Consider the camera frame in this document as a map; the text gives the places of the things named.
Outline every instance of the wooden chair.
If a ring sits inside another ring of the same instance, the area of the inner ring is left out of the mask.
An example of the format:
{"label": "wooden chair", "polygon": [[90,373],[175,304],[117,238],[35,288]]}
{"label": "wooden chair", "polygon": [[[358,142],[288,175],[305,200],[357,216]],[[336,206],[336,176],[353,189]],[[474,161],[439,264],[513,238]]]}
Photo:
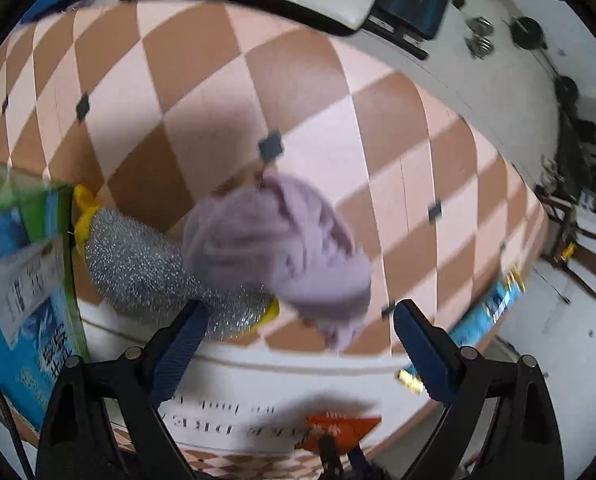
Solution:
{"label": "wooden chair", "polygon": [[596,240],[596,234],[581,229],[578,226],[576,222],[576,208],[571,203],[554,200],[550,197],[541,197],[539,200],[543,206],[547,206],[545,207],[545,211],[547,212],[550,221],[559,225],[553,247],[548,252],[541,254],[542,259],[549,262],[555,269],[560,269],[571,276],[571,279],[576,282],[580,288],[596,300],[596,290],[575,273],[569,266],[569,261],[562,257],[562,251],[571,242],[574,242],[576,244],[576,249],[571,256],[571,260],[576,261],[596,277],[596,253],[579,243],[580,237]]}

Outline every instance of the purple cloth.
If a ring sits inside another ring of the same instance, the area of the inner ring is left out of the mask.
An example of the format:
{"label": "purple cloth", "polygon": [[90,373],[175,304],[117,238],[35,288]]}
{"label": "purple cloth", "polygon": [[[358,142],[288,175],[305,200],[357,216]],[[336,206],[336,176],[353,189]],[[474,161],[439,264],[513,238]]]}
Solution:
{"label": "purple cloth", "polygon": [[265,171],[259,188],[207,197],[187,217],[185,269],[218,290],[264,285],[349,345],[371,299],[371,264],[329,202],[305,182]]}

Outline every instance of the steel wool scrubber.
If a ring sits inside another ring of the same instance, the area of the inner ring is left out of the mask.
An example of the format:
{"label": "steel wool scrubber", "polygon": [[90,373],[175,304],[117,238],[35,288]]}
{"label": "steel wool scrubber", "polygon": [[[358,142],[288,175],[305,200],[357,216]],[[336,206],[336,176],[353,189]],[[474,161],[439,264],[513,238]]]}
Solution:
{"label": "steel wool scrubber", "polygon": [[183,269],[182,248],[155,229],[102,208],[85,186],[74,199],[82,211],[76,246],[91,280],[121,315],[153,328],[169,325],[191,299],[209,310],[207,337],[228,339],[274,319],[277,300],[263,288],[220,292]]}

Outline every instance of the product package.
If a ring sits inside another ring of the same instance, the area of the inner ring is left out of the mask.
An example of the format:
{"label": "product package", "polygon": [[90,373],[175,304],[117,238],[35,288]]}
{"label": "product package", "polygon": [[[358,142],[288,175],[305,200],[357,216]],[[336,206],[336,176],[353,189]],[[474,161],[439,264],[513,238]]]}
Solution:
{"label": "product package", "polygon": [[88,359],[71,269],[72,192],[0,165],[0,387],[35,431],[65,360]]}
{"label": "product package", "polygon": [[[458,347],[478,346],[498,319],[523,293],[524,282],[518,268],[514,265],[456,323],[456,326],[449,331],[449,337]],[[422,394],[425,385],[415,371],[414,365],[400,369],[396,377],[410,391],[418,395]]]}

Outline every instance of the diamond tile pattern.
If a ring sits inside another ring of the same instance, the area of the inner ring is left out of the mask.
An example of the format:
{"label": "diamond tile pattern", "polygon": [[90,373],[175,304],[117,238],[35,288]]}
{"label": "diamond tile pattern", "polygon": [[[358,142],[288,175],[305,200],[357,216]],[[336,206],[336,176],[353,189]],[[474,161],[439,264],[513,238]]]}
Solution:
{"label": "diamond tile pattern", "polygon": [[[258,140],[279,129],[278,167],[321,189],[372,258],[375,297],[349,354],[402,352],[379,319],[389,299],[414,298],[453,326],[501,261],[526,266],[544,240],[539,203],[485,137],[405,75],[308,28],[157,1],[50,16],[10,41],[0,48],[0,161],[83,182],[163,232],[177,233],[203,195],[252,182]],[[82,262],[76,273],[81,299],[98,303]],[[233,344],[325,350],[293,314]],[[190,458],[244,478],[246,468],[211,460]],[[283,463],[293,469],[269,461],[265,478],[318,470],[317,460]]]}
{"label": "diamond tile pattern", "polygon": [[[115,441],[121,449],[135,452],[130,435],[119,428],[113,429]],[[183,456],[191,468],[227,480],[264,477],[268,479],[317,478],[322,473],[320,458],[303,449],[287,456],[217,455],[206,451],[183,449]],[[343,467],[348,459],[341,457]]]}

